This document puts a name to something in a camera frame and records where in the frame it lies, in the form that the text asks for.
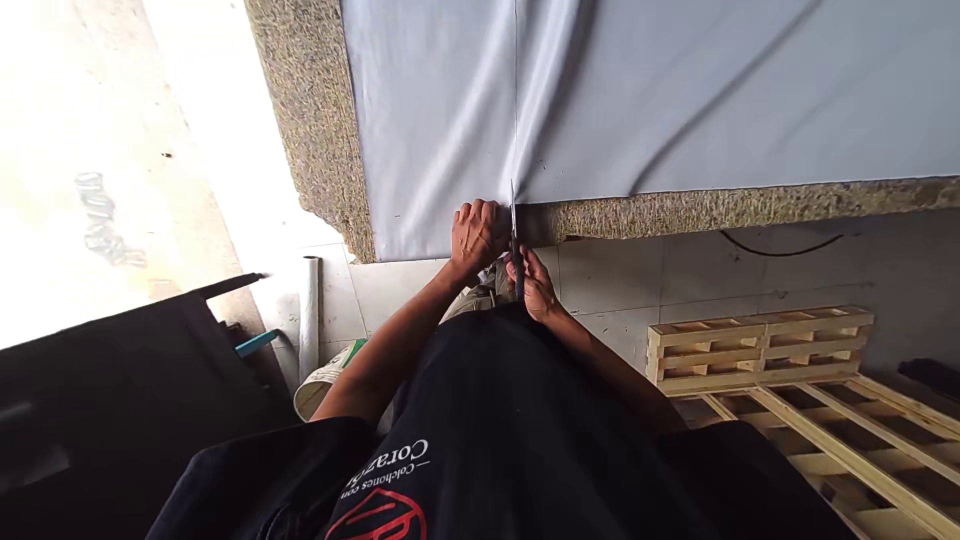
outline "concrete floor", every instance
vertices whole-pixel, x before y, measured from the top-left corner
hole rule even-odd
[[[241,273],[140,3],[26,2],[7,16],[0,347]],[[78,185],[84,173],[101,187]],[[249,291],[211,307],[262,328]]]
[[[274,350],[293,385],[300,257],[324,259],[322,359],[376,331],[443,264],[350,264],[343,238],[300,209],[242,2],[76,5],[17,8],[34,56],[0,64],[5,77],[29,81],[8,85],[18,94],[7,103],[22,105],[4,109],[11,121],[0,123],[0,163],[15,179],[3,183],[0,219],[17,231],[9,253],[22,261],[2,270],[16,284],[3,293],[8,344],[241,271],[268,272],[218,314],[283,330],[288,339]],[[88,41],[89,58],[65,46]],[[111,266],[85,248],[88,218],[73,180],[88,170],[104,174],[114,227],[146,251],[146,267]],[[960,367],[960,210],[732,232],[774,252],[835,233],[845,237],[794,258],[751,255],[719,233],[568,242],[540,256],[564,305],[637,369],[651,324],[842,304],[876,313],[866,369],[917,356]]]

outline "person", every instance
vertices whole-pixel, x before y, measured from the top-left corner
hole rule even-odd
[[[508,289],[525,273],[523,305],[487,280],[461,305],[488,308],[439,324],[506,251],[496,215],[464,204],[450,260],[310,422],[197,454],[148,538],[854,538],[749,425],[688,430],[564,309],[526,247],[494,270]]]

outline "black t-shirt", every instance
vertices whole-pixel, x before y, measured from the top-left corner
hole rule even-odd
[[[465,313],[382,441],[331,418],[207,449],[149,538],[853,538],[750,426],[638,425],[518,306]]]

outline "printed logo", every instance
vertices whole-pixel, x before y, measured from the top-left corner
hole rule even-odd
[[[326,533],[324,540],[426,540],[426,519],[413,499],[374,488]]]

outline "tiled floor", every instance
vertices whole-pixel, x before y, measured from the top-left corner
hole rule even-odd
[[[960,210],[733,232],[742,243],[773,252],[802,249],[836,233],[845,236],[791,258],[751,255],[719,233],[582,240],[538,252],[561,302],[636,369],[644,366],[653,324],[842,304],[876,313],[865,367],[893,369],[918,356],[953,361],[960,353],[953,338],[960,322],[953,302],[960,293]],[[306,250],[324,264],[330,260],[324,272],[324,335],[335,342],[325,349],[329,356],[344,340],[376,331],[443,264],[350,264],[345,275],[348,254],[342,250],[341,244]],[[296,301],[278,305],[287,311],[274,320],[296,343]]]
[[[245,271],[273,274],[252,293],[265,326],[286,333],[274,347],[292,383],[302,256],[324,260],[324,359],[376,331],[443,261],[350,264],[343,238],[300,209],[243,3],[145,6],[237,256]],[[752,255],[716,232],[583,240],[539,253],[564,305],[637,369],[651,324],[840,304],[876,313],[866,368],[918,356],[957,363],[960,210],[731,232],[773,252],[836,233],[845,236],[791,258]]]

